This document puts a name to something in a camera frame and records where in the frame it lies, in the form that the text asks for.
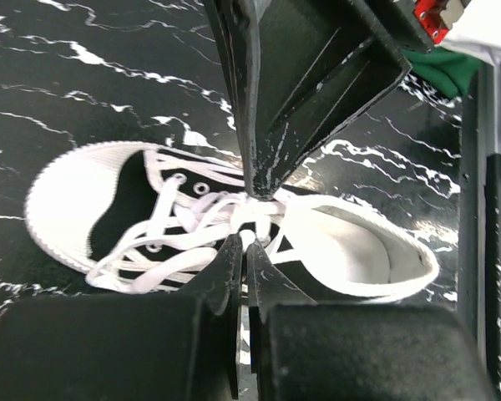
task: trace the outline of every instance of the red object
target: red object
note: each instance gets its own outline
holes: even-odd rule
[[[442,42],[449,32],[440,16],[445,3],[443,0],[418,0],[414,11],[414,15],[436,44]]]

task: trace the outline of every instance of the white cloth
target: white cloth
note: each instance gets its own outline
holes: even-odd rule
[[[472,0],[440,46],[501,64],[501,0]]]

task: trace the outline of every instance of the sneaker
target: sneaker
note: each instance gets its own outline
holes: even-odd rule
[[[34,181],[28,231],[94,287],[174,291],[251,225],[271,262],[297,286],[393,302],[438,276],[429,248],[362,206],[294,188],[250,198],[233,165],[144,142],[72,150]],[[301,281],[300,270],[309,276]]]

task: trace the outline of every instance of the green fabric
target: green fabric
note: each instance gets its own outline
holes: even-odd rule
[[[450,99],[468,93],[469,83],[482,63],[475,57],[440,47],[429,54],[403,52],[412,71]]]

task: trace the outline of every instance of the black marble surface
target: black marble surface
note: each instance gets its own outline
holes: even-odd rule
[[[91,293],[30,240],[35,175],[73,147],[147,140],[240,163],[199,0],[0,1],[0,315],[20,297]],[[459,100],[409,76],[317,151],[292,184],[378,211],[442,266],[409,302],[457,302]]]

